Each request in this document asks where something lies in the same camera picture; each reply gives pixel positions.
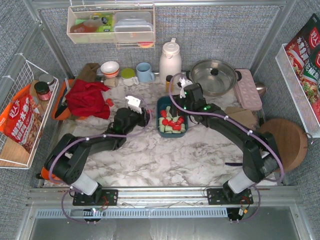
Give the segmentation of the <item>teal storage basket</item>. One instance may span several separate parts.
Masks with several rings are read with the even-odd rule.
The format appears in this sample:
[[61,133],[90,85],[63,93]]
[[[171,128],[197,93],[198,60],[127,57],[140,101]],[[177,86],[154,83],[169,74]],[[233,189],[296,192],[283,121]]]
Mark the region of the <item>teal storage basket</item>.
[[188,131],[189,129],[189,123],[188,123],[188,119],[186,116],[176,116],[176,117],[172,117],[170,113],[167,113],[167,117],[165,117],[165,119],[168,119],[169,121],[173,121],[173,122],[177,122],[179,117],[183,117],[184,118],[184,123],[181,124],[181,130],[185,129],[185,133],[172,133],[172,131],[167,131],[167,132],[160,132],[159,130],[159,118],[161,118],[161,114],[160,112],[162,110],[166,110],[167,106],[171,106],[171,99],[169,96],[162,96],[158,99],[157,101],[157,105],[156,105],[156,127],[158,130],[158,133],[160,134],[161,137],[163,138],[181,138],[185,135],[185,133]]

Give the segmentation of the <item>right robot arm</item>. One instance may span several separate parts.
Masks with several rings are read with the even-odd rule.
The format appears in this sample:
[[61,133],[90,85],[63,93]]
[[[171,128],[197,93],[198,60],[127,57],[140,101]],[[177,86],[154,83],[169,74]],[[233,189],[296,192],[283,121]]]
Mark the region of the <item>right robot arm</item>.
[[222,186],[223,204],[238,204],[251,187],[276,170],[283,178],[284,166],[280,158],[275,137],[269,133],[258,133],[227,115],[214,103],[207,103],[200,84],[193,83],[177,73],[179,94],[169,94],[173,112],[193,117],[203,126],[215,130],[232,141],[242,151],[242,169]]

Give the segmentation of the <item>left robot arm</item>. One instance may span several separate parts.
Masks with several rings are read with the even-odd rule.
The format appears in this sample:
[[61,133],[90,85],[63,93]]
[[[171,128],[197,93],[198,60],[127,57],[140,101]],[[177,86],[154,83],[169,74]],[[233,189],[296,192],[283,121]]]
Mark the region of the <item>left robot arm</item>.
[[127,107],[119,108],[107,129],[97,135],[77,137],[66,133],[59,140],[44,163],[49,179],[54,183],[65,183],[74,191],[75,206],[116,205],[117,196],[103,190],[96,180],[84,172],[90,155],[119,149],[136,126],[146,127],[152,111],[141,106],[141,100],[132,95],[126,96]]

